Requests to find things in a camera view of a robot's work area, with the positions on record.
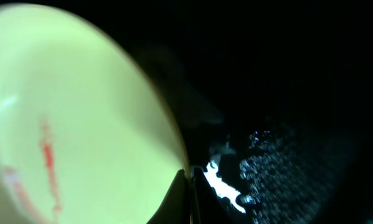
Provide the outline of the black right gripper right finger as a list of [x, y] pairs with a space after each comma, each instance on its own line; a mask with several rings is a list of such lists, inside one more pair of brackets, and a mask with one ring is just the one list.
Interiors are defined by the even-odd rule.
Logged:
[[191, 174], [192, 222], [196, 224], [232, 224], [221, 207], [201, 168]]

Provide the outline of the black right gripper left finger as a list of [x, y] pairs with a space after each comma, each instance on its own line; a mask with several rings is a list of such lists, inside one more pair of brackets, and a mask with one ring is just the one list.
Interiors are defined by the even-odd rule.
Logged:
[[176, 173], [158, 210], [147, 224], [190, 224], [189, 183], [183, 169]]

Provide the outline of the yellow plate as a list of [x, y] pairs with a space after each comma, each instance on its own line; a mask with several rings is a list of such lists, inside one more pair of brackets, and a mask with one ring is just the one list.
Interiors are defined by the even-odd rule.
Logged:
[[108, 35], [0, 5], [0, 223], [147, 223], [187, 162], [168, 106]]

